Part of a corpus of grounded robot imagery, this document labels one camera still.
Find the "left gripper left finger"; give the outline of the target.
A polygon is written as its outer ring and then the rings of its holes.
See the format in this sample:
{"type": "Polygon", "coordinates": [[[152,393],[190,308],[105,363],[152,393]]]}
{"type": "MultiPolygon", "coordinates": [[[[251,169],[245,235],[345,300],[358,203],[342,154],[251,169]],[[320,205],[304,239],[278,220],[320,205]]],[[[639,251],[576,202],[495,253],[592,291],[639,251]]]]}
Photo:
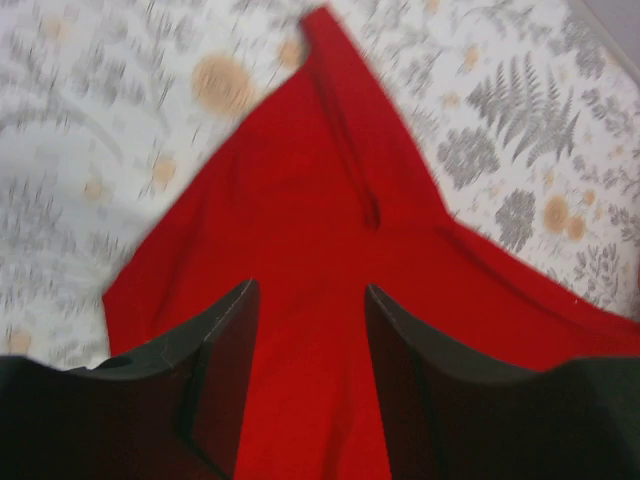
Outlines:
{"type": "Polygon", "coordinates": [[[230,479],[260,290],[245,281],[206,311],[93,369],[1,360],[5,479],[230,479]]]}

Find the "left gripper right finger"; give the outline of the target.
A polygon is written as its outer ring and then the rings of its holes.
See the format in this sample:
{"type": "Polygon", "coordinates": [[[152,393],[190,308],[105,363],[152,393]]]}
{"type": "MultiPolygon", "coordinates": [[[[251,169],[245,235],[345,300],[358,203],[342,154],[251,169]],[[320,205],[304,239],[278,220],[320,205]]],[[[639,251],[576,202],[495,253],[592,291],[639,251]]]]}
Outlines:
{"type": "Polygon", "coordinates": [[[639,361],[537,373],[454,340],[377,286],[365,319],[395,479],[635,479],[639,361]]]}

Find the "red t shirt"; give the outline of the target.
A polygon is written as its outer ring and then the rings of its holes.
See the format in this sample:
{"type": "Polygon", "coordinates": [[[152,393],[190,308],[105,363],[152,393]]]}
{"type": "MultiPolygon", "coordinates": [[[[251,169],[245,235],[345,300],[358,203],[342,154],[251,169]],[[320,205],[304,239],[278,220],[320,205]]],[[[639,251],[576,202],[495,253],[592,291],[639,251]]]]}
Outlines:
{"type": "Polygon", "coordinates": [[[519,366],[638,353],[637,324],[457,223],[336,18],[322,7],[301,26],[304,64],[208,160],[103,297],[121,354],[241,281],[259,283],[237,478],[389,477],[365,333],[370,284],[519,366]]]}

